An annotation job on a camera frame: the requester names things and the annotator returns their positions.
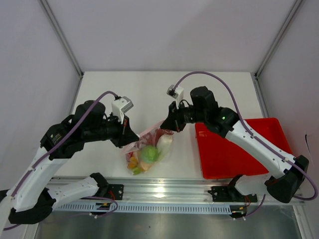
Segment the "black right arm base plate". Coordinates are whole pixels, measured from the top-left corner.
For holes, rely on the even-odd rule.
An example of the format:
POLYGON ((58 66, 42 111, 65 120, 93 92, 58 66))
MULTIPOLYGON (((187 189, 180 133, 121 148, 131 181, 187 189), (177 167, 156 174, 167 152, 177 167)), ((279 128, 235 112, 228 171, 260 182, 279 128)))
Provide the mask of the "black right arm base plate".
POLYGON ((244 196, 240 194, 235 188, 228 186, 212 186, 207 191, 212 196, 214 202, 236 202, 236 203, 257 203, 256 195, 249 194, 244 196))

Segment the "clear zip top bag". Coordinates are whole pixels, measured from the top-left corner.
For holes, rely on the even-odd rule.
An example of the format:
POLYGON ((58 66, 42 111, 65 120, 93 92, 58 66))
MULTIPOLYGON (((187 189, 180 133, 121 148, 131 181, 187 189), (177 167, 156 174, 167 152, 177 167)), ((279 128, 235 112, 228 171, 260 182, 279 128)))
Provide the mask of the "clear zip top bag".
POLYGON ((139 134, 138 141, 125 146, 121 154, 125 156, 127 169, 133 175, 144 174, 152 169, 170 152, 174 132, 162 129, 163 121, 154 124, 139 134))

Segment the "green bumpy custard apple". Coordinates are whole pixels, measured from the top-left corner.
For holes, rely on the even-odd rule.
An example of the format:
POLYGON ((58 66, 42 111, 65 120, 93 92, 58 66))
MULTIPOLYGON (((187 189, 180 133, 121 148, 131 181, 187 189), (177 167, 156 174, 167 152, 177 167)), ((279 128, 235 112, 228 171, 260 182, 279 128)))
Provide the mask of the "green bumpy custard apple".
POLYGON ((141 159, 146 163, 154 163, 159 158, 159 151, 155 146, 147 145, 141 149, 141 159))

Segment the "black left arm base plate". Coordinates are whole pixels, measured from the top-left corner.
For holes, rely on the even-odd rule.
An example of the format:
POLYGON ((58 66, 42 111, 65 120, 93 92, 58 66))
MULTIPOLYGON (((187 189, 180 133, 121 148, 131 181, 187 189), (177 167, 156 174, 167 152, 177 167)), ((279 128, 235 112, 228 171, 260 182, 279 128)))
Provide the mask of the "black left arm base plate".
POLYGON ((123 184, 109 184, 107 187, 99 189, 94 195, 95 197, 109 198, 113 200, 122 200, 124 194, 123 184))

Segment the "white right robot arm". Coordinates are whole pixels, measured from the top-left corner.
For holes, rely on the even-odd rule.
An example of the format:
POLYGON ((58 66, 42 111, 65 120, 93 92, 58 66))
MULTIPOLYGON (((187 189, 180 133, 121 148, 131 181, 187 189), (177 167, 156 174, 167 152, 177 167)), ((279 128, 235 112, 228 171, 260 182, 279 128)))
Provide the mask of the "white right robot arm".
POLYGON ((307 158, 293 156, 272 144, 243 120, 238 110, 220 107, 206 86, 190 92, 192 104, 188 106, 182 102, 182 87, 171 85, 167 94, 174 101, 168 107, 162 129, 181 132, 188 123, 203 123, 210 132, 242 148, 268 170, 259 176, 234 177, 227 189, 231 200, 239 201, 254 193, 270 195, 281 203, 297 198, 297 190, 308 177, 307 158))

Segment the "orange toy food piece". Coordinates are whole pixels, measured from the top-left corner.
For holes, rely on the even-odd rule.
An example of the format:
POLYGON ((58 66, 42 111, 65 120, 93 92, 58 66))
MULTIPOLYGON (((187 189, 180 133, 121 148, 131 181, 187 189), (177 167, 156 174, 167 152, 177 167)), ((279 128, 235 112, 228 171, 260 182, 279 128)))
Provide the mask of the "orange toy food piece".
POLYGON ((134 156, 132 156, 132 157, 130 157, 129 158, 129 161, 128 161, 128 168, 129 169, 134 169, 135 167, 137 167, 138 166, 138 160, 134 157, 134 156))

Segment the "yellow lemon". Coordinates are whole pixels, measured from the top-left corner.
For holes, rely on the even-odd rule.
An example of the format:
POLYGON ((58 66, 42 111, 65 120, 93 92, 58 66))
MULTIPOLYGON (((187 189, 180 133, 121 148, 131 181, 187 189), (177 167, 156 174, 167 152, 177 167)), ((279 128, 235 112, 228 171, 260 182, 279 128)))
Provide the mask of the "yellow lemon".
POLYGON ((153 163, 146 163, 144 161, 141 161, 138 163, 138 165, 139 165, 142 172, 146 172, 152 168, 153 163))

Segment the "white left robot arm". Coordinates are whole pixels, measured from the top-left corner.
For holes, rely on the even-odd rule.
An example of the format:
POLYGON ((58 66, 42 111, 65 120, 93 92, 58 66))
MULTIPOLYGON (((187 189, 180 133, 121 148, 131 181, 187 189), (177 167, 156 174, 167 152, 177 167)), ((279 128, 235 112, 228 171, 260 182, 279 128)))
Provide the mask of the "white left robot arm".
POLYGON ((118 199, 112 185, 100 173, 72 184, 49 187, 54 174, 89 142, 109 140, 122 148, 139 140, 125 113, 133 107, 126 97, 116 97, 112 112, 99 101, 80 104, 75 114, 51 126, 40 141, 32 163, 11 189, 0 192, 0 218, 12 225, 37 224, 54 209, 78 199, 118 199))

